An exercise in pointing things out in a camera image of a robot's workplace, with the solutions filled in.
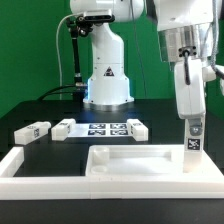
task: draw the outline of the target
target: black table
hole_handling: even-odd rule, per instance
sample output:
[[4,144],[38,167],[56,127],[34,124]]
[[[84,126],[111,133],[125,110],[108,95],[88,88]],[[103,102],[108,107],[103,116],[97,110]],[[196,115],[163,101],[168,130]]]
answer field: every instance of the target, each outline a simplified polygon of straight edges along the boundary
[[[0,119],[2,157],[14,146],[15,130],[36,121],[50,121],[54,126],[64,118],[74,118],[77,123],[124,123],[129,118],[137,118],[149,128],[149,141],[113,137],[68,138],[64,142],[52,142],[49,133],[25,146],[26,164],[15,176],[84,175],[88,148],[95,144],[183,143],[184,121],[178,118],[174,100],[136,100],[134,105],[116,112],[87,110],[73,101],[27,101]],[[224,152],[218,133],[224,133],[224,121],[207,112],[205,151],[222,170]],[[224,223],[223,208],[222,199],[0,201],[0,223],[210,224]]]

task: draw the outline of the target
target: cable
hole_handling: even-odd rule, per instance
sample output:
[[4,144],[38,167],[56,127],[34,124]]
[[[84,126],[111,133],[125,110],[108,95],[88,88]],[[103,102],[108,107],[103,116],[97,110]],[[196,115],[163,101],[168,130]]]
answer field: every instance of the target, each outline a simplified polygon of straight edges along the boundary
[[65,85],[65,86],[59,86],[56,87],[54,89],[51,89],[49,91],[47,91],[45,94],[43,94],[42,96],[40,96],[37,100],[42,100],[44,99],[46,96],[52,94],[53,92],[57,91],[57,90],[62,90],[62,89],[66,89],[66,88],[71,88],[71,87],[76,87],[75,84],[71,84],[71,85]]
[[48,93],[48,94],[45,94],[45,95],[39,97],[38,100],[39,100],[39,101],[42,101],[42,100],[43,100],[45,97],[47,97],[47,96],[50,96],[50,95],[56,95],[56,94],[66,94],[66,93],[70,93],[70,94],[72,94],[72,93],[74,93],[74,92],[55,92],[55,93]]
[[71,14],[71,15],[68,15],[68,16],[65,16],[61,21],[60,23],[58,24],[58,28],[57,28],[57,32],[56,32],[56,49],[57,49],[57,57],[58,57],[58,66],[59,66],[59,83],[60,83],[60,86],[62,86],[62,82],[63,82],[63,72],[62,72],[62,66],[61,66],[61,55],[60,55],[60,49],[59,49],[59,33],[60,33],[60,30],[61,30],[61,26],[62,24],[65,22],[66,19],[70,18],[70,17],[73,17],[73,16],[78,16],[80,15],[81,13],[78,13],[78,14]]
[[213,48],[212,48],[212,55],[211,55],[211,67],[214,70],[215,74],[224,79],[224,73],[221,72],[216,67],[216,54],[218,49],[218,39],[219,39],[219,22],[218,22],[218,9],[217,9],[217,0],[213,0],[213,16],[214,16],[214,27],[213,27]]
[[141,56],[141,53],[140,53],[140,47],[139,47],[138,37],[137,37],[137,29],[136,29],[136,23],[135,23],[135,18],[134,18],[133,0],[130,0],[130,3],[131,3],[131,13],[132,13],[132,22],[133,22],[133,29],[134,29],[135,45],[136,45],[136,49],[137,49],[137,53],[138,53],[138,57],[139,57],[141,71],[142,71],[145,98],[147,98],[146,80],[145,80],[145,73],[144,73],[144,68],[143,68],[142,56]]

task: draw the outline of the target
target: green backdrop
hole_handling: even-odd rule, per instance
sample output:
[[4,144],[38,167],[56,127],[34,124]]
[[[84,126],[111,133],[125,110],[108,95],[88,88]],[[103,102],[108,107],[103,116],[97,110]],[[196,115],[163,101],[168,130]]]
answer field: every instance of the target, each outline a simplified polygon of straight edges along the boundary
[[[59,86],[55,35],[60,20],[70,14],[69,0],[0,0],[0,117],[19,102],[35,100]],[[136,21],[147,96],[136,50],[133,24],[117,23],[111,28],[125,43],[125,73],[135,98],[173,98],[173,74],[160,61],[156,27],[145,15]],[[224,23],[220,23],[218,63],[224,65]],[[92,73],[91,40],[79,40],[81,70],[85,80]],[[63,84],[73,82],[71,39],[66,26],[60,33]],[[224,97],[219,80],[207,85],[208,109],[224,118]]]

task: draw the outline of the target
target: white foam block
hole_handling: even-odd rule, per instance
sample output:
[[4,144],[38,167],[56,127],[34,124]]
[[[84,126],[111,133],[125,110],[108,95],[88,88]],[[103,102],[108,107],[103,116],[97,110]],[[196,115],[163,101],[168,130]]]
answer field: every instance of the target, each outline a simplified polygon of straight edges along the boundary
[[53,141],[64,141],[70,132],[75,129],[75,119],[63,119],[51,129]]
[[36,139],[46,135],[51,127],[50,122],[35,122],[29,126],[14,132],[15,144],[27,145]]
[[148,141],[148,128],[138,119],[128,119],[127,128],[136,141]]

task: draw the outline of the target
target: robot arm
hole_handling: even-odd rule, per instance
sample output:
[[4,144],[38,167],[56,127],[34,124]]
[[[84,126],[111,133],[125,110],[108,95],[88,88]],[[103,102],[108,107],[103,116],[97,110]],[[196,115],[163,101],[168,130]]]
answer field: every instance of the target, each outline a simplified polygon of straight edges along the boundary
[[124,74],[124,43],[108,23],[138,18],[144,9],[143,0],[70,0],[70,7],[74,14],[80,15],[77,18],[80,34],[90,33],[92,40],[93,74],[88,80],[84,106],[112,111],[132,102],[129,79]]
[[[175,64],[179,117],[185,119],[185,170],[200,163],[204,143],[204,82],[215,78],[208,58],[213,53],[213,0],[146,0],[147,14],[157,22],[162,61]],[[217,0],[218,15],[224,3]]]

